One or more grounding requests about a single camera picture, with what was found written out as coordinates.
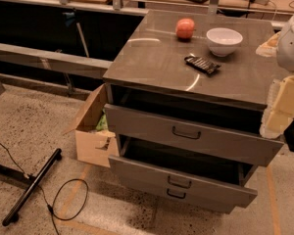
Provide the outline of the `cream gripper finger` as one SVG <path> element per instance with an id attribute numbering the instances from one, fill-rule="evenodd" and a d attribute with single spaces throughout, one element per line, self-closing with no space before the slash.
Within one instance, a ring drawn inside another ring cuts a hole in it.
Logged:
<path id="1" fill-rule="evenodd" d="M 279 36 L 280 36 L 280 33 L 278 32 L 278 33 L 274 34 L 266 42 L 261 44 L 256 49 L 256 54 L 263 56 L 263 57 L 275 57 Z"/>
<path id="2" fill-rule="evenodd" d="M 269 88 L 267 107 L 262 116 L 260 134 L 268 139 L 279 137 L 294 120 L 294 74 L 274 80 Z"/>

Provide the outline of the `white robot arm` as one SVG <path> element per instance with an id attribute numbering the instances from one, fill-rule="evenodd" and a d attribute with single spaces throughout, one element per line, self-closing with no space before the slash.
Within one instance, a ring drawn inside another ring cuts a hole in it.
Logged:
<path id="1" fill-rule="evenodd" d="M 260 134 L 268 139 L 280 136 L 294 120 L 294 15 L 279 33 L 260 45 L 256 53 L 276 57 L 280 67 L 291 72 L 269 88 L 267 108 L 262 116 Z"/>

